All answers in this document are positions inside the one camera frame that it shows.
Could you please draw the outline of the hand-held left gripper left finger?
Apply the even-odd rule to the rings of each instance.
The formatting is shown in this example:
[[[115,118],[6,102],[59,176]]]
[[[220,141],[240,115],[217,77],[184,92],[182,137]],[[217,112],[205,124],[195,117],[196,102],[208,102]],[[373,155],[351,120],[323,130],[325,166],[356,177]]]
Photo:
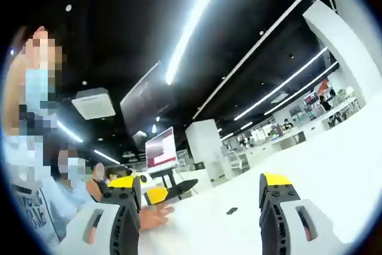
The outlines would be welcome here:
[[[137,176],[109,186],[102,202],[88,202],[66,226],[58,254],[137,254],[141,187]]]

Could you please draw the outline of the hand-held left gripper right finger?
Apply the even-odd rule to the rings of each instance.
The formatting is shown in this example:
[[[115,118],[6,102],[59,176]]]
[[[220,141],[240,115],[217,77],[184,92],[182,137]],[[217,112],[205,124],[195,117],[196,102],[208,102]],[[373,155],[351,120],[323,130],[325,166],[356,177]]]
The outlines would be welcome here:
[[[344,254],[332,222],[309,199],[301,199],[289,179],[262,173],[259,179],[262,253]]]

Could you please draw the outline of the person's right hand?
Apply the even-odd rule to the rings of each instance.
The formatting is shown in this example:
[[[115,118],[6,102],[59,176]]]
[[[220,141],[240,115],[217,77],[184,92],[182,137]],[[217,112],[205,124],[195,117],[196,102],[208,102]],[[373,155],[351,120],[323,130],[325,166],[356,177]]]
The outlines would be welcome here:
[[[157,204],[144,207],[140,211],[140,230],[146,231],[165,225],[168,222],[167,216],[174,212],[174,207],[170,204]]]

